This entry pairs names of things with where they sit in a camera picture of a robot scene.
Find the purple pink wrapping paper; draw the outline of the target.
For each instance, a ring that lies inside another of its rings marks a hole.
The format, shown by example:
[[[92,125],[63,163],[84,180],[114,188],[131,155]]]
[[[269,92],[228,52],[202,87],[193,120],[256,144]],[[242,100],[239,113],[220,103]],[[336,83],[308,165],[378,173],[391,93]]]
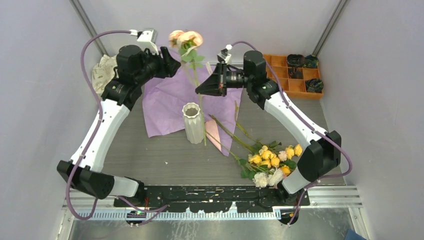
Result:
[[[215,116],[229,131],[236,128],[236,107],[240,106],[243,90],[231,88],[225,97],[202,97],[205,121]],[[185,129],[183,106],[199,103],[195,87],[183,68],[172,78],[153,78],[144,85],[142,109],[148,137],[164,136]]]

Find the peach rose flower stem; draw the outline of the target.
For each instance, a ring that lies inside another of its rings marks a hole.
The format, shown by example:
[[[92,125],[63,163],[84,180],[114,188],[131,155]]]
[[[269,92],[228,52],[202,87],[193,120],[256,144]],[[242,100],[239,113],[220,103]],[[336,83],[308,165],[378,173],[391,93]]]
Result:
[[[200,85],[198,70],[203,67],[204,56],[198,54],[198,48],[204,40],[200,33],[196,31],[174,30],[168,36],[170,47],[177,50],[180,57],[182,71],[194,88]],[[205,116],[203,112],[203,96],[196,94],[197,102],[203,121],[203,143],[206,142]]]

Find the yellow rose flower spray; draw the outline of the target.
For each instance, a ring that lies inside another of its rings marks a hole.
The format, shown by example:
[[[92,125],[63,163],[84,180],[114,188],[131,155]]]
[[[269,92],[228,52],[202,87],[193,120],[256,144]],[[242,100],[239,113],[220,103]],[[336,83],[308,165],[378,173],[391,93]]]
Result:
[[[300,144],[295,146],[288,145],[287,147],[284,147],[283,144],[278,141],[264,144],[260,139],[252,137],[241,124],[236,121],[235,127],[248,139],[254,142],[253,144],[249,144],[232,133],[214,115],[210,115],[210,117],[217,124],[218,128],[224,131],[226,136],[247,149],[247,157],[239,157],[233,152],[229,152],[241,167],[240,175],[243,179],[252,180],[254,175],[259,173],[272,175],[277,169],[282,170],[283,176],[289,176],[297,168],[297,163],[294,161],[294,158],[300,157],[304,152]]]

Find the pink white flower spray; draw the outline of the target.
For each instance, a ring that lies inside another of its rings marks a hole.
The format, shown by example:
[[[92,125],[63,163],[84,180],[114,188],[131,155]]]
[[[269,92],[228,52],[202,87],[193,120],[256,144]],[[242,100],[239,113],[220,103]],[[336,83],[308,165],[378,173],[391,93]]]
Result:
[[[276,188],[277,184],[288,177],[293,170],[289,165],[281,162],[273,152],[269,150],[250,154],[247,158],[241,158],[232,154],[236,163],[240,166],[242,179],[249,179],[256,188]]]

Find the cream printed ribbon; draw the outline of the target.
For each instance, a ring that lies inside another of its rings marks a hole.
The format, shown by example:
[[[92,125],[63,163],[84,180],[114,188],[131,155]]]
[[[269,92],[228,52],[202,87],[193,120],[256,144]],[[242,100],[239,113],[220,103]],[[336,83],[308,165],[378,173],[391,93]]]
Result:
[[[207,70],[207,72],[208,72],[208,75],[209,75],[209,76],[210,76],[210,75],[212,75],[213,70],[212,70],[212,66],[211,66],[210,62],[209,62],[209,61],[207,61],[204,65],[205,65],[205,67],[206,67],[206,70]]]

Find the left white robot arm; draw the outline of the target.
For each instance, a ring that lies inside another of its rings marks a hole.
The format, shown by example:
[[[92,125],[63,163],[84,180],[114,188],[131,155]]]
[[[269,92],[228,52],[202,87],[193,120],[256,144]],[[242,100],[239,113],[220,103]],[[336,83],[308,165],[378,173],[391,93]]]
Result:
[[[82,144],[70,160],[61,160],[56,169],[74,190],[97,199],[123,196],[138,207],[146,200],[144,183],[103,173],[104,161],[119,127],[142,95],[142,86],[153,78],[172,78],[181,64],[165,46],[154,54],[137,45],[121,47],[116,63],[114,76],[101,95],[101,108]]]

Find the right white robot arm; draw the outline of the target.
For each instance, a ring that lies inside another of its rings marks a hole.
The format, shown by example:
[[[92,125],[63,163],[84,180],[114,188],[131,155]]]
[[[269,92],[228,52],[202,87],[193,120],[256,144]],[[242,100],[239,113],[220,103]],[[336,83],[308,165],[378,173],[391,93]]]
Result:
[[[320,179],[341,162],[341,136],[316,125],[282,92],[279,82],[268,78],[270,65],[263,54],[249,50],[243,56],[241,70],[230,71],[225,61],[216,64],[212,74],[195,92],[207,96],[226,96],[228,89],[244,88],[251,101],[276,118],[297,140],[303,153],[297,168],[278,184],[277,198],[291,205],[297,192]]]

